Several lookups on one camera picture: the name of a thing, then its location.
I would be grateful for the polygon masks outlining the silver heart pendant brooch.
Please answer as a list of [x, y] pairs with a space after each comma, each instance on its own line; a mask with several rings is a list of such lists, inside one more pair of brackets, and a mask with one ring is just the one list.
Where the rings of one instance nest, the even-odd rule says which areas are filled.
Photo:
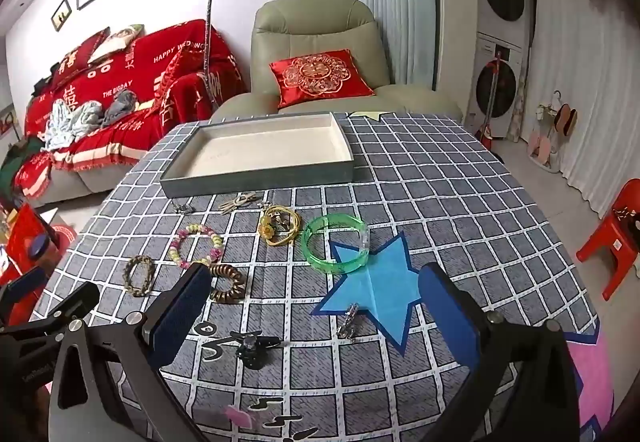
[[172, 202], [171, 205], [174, 207], [175, 212], [178, 212], [178, 214], [194, 214], [195, 212], [194, 207], [189, 204], [179, 204], [178, 202]]

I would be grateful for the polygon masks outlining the silver crystal hair clip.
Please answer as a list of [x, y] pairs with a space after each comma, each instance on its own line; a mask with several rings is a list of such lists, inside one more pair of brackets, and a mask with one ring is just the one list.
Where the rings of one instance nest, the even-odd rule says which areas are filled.
[[338, 338], [352, 339], [355, 337], [359, 321], [358, 312], [358, 304], [352, 303], [345, 314], [343, 324], [341, 324], [340, 328], [337, 331]]

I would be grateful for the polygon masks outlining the green translucent bangle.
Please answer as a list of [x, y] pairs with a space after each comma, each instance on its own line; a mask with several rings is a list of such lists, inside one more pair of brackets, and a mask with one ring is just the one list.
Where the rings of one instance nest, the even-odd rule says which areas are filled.
[[[314, 236], [330, 231], [356, 232], [356, 246], [330, 241], [331, 258], [323, 259], [311, 250], [310, 241]], [[325, 214], [308, 222], [303, 229], [300, 245], [306, 262], [315, 270], [332, 275], [344, 275], [363, 268], [370, 256], [370, 232], [367, 223], [349, 214]]]

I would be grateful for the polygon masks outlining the grey jewelry tray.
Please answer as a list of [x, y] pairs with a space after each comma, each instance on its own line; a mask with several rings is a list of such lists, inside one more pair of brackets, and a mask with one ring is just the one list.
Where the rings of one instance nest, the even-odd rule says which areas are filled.
[[202, 124], [160, 176], [169, 198], [350, 183], [355, 159], [331, 113]]

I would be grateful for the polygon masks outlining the blue star sticker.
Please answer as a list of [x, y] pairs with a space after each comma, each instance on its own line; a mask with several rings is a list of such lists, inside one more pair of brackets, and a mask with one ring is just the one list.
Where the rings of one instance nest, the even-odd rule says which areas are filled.
[[367, 263], [341, 275], [312, 309], [314, 315], [345, 315], [356, 304], [399, 354], [406, 352], [411, 315], [421, 302], [419, 271], [413, 269], [404, 233], [372, 250]]

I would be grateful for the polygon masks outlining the pink star sticker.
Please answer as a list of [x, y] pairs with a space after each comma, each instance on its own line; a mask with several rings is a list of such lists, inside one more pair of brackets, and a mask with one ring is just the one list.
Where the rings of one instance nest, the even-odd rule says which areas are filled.
[[574, 364], [580, 433], [592, 440], [602, 433], [613, 414], [614, 390], [605, 334], [599, 321], [591, 332], [567, 332], [565, 340]]

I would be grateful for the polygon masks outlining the red plastic stool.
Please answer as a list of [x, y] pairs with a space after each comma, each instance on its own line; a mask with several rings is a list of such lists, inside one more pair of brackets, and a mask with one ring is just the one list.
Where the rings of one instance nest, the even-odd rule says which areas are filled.
[[614, 269], [602, 292], [610, 300], [618, 286], [634, 267], [639, 255], [639, 180], [627, 181], [620, 194], [584, 246], [576, 252], [580, 262], [587, 261], [599, 249], [609, 251]]

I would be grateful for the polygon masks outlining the red broom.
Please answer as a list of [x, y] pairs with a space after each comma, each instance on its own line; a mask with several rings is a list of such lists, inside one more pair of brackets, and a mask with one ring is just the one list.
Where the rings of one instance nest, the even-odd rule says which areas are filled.
[[474, 134], [474, 136], [480, 141], [480, 144], [482, 144], [486, 148], [486, 150], [492, 149], [492, 132], [490, 128], [490, 122], [492, 113], [494, 112], [495, 100], [499, 84], [500, 65], [501, 52], [497, 51], [495, 58], [489, 61], [480, 72], [480, 76], [478, 76], [478, 81], [476, 84], [477, 93], [488, 93], [488, 99], [485, 104], [485, 109], [483, 110], [484, 120], [478, 127], [477, 132], [475, 132]]

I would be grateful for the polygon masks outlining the pile of grey clothes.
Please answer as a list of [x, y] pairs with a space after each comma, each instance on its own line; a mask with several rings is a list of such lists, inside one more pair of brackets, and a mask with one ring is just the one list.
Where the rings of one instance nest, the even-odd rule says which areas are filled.
[[98, 101], [89, 101], [71, 110], [64, 101], [55, 101], [42, 135], [42, 149], [54, 152], [70, 147], [131, 114], [137, 104], [137, 95], [130, 90], [119, 91], [107, 108]]

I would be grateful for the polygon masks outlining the sofa with red blanket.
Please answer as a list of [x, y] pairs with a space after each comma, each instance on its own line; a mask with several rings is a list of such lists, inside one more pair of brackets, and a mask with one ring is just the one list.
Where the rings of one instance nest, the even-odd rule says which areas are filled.
[[34, 207], [114, 188], [179, 124], [206, 120], [245, 90], [205, 20], [145, 34], [103, 29], [55, 64], [29, 102], [25, 143], [6, 154], [1, 193]]

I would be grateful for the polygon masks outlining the yellow star sticker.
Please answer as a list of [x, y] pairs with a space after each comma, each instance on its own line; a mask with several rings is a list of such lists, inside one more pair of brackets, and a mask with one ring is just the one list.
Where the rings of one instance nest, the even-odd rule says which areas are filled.
[[386, 112], [380, 112], [379, 110], [360, 110], [359, 112], [351, 112], [348, 114], [348, 118], [368, 118], [370, 120], [380, 122], [383, 115], [386, 115]]

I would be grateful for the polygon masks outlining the slipper rack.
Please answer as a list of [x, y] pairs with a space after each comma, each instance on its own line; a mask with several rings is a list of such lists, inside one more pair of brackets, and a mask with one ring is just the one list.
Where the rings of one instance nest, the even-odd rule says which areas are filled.
[[573, 134], [578, 113], [563, 100], [560, 90], [554, 90], [550, 103], [539, 104], [536, 109], [536, 127], [527, 143], [527, 155], [537, 167], [558, 173], [561, 148]]

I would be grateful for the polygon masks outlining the red embroidered cushion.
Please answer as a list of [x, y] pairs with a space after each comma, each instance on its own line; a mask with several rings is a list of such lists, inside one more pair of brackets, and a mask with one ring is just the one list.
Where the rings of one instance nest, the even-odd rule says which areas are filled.
[[374, 95], [348, 49], [296, 56], [269, 67], [279, 88], [279, 110], [305, 102]]

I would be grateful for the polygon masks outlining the white curtain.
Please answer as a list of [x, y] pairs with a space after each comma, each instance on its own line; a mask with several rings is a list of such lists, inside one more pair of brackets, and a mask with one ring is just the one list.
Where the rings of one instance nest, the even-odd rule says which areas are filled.
[[639, 174], [639, 26], [620, 0], [537, 0], [522, 135], [554, 92], [576, 110], [560, 171], [597, 214]]

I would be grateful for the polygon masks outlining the phone holder stand pole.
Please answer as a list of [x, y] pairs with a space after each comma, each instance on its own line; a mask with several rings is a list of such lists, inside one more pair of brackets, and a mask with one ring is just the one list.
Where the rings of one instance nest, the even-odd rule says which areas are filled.
[[215, 95], [212, 88], [212, 77], [210, 76], [210, 51], [212, 50], [212, 5], [213, 0], [207, 0], [205, 28], [204, 28], [204, 51], [203, 51], [203, 74], [204, 84], [209, 99], [214, 102]]

